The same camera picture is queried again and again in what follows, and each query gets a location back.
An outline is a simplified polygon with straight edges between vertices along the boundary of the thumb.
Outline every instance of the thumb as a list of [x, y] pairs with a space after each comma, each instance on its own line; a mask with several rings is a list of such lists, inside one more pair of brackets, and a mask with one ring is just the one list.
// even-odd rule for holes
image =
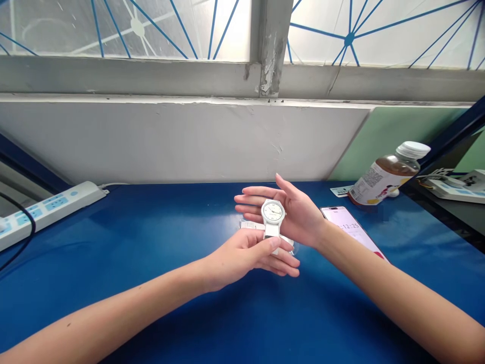
[[251, 258], [254, 261], [258, 261], [259, 259], [271, 255], [272, 252], [276, 250], [281, 244], [280, 237], [271, 237], [266, 240], [260, 241], [254, 247], [249, 248], [248, 251], [251, 255]]
[[298, 192], [300, 191], [295, 186], [293, 186], [290, 182], [284, 180], [283, 177], [281, 177], [278, 173], [276, 174], [276, 184], [283, 191], [285, 191], [288, 197], [290, 198], [296, 198], [298, 195]]

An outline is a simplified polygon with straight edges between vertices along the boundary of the brown liquid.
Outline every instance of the brown liquid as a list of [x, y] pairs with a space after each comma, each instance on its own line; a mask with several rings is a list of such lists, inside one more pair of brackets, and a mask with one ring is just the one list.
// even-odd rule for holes
[[[421, 169], [419, 163], [416, 162], [415, 160], [404, 161], [399, 159], [393, 154], [378, 158], [375, 161], [375, 164], [377, 164], [379, 167], [381, 167], [383, 170], [385, 170], [390, 174], [406, 176], [406, 177], [412, 177], [417, 175], [419, 170]], [[348, 196], [353, 204], [361, 205], [360, 203], [354, 200], [354, 198], [351, 196], [350, 193], [348, 194]]]

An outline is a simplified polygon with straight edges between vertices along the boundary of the forearm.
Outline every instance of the forearm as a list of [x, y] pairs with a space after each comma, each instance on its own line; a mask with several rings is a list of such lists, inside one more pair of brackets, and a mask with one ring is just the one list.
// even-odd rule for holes
[[0, 355], [0, 363], [97, 363], [206, 291], [197, 262], [76, 311]]
[[326, 222], [317, 250], [441, 362], [485, 361], [485, 328], [458, 307]]

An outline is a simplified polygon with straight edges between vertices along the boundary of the bottle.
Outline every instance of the bottle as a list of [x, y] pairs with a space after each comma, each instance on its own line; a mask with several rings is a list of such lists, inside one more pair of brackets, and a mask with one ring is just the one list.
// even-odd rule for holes
[[425, 144], [402, 143], [394, 154], [380, 157], [370, 166], [349, 191], [350, 200], [356, 205], [379, 204], [419, 172], [421, 166], [416, 160], [430, 150]]

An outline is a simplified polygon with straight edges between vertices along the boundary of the finger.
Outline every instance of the finger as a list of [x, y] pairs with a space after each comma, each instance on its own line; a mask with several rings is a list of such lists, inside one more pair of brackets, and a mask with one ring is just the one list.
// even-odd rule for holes
[[251, 186], [242, 189], [242, 193], [245, 195], [264, 196], [271, 200], [274, 199], [278, 192], [281, 192], [281, 190], [263, 186]]
[[279, 275], [280, 277], [284, 277], [286, 276], [286, 273], [285, 272], [282, 272], [280, 270], [277, 270], [276, 268], [273, 268], [267, 264], [263, 264], [263, 263], [258, 263], [256, 265], [256, 268], [260, 268], [260, 269], [264, 269], [264, 270], [267, 270], [267, 271], [270, 271], [272, 273], [275, 273], [276, 275]]
[[263, 206], [266, 198], [261, 196], [237, 195], [234, 196], [234, 201], [237, 203], [244, 203], [246, 205]]
[[271, 253], [280, 246], [282, 241], [283, 239], [280, 237], [271, 237], [269, 239], [262, 240], [252, 248], [247, 249], [247, 254], [250, 256], [250, 259], [256, 263], [262, 257], [271, 255]]
[[258, 206], [248, 206], [248, 205], [236, 205], [237, 212], [240, 213], [251, 213], [254, 215], [261, 215], [261, 207]]
[[252, 247], [264, 239], [264, 230], [239, 229], [236, 234], [240, 236], [240, 239], [234, 241], [239, 247]]
[[287, 251], [282, 249], [278, 250], [278, 255], [273, 255], [274, 258], [281, 260], [283, 263], [293, 267], [298, 268], [300, 266], [300, 261], [292, 256]]
[[293, 186], [290, 182], [284, 180], [278, 173], [276, 174], [276, 184], [285, 191], [290, 198], [296, 198], [300, 192], [299, 189]]
[[281, 240], [282, 240], [282, 242], [281, 242], [281, 244], [279, 245], [279, 247], [280, 247], [281, 249], [284, 249], [284, 250], [286, 250], [286, 251], [293, 251], [293, 249], [294, 249], [293, 245], [291, 245], [291, 244], [290, 244], [289, 242], [287, 242], [285, 239], [281, 239]]
[[252, 222], [257, 222], [257, 223], [264, 223], [263, 217], [261, 215], [254, 215], [251, 213], [245, 213], [243, 217], [246, 220], [252, 221]]
[[283, 273], [288, 274], [290, 277], [298, 277], [300, 271], [294, 267], [289, 266], [283, 261], [275, 258], [274, 256], [265, 256], [259, 260], [262, 264], [266, 264], [274, 269], [277, 269]]

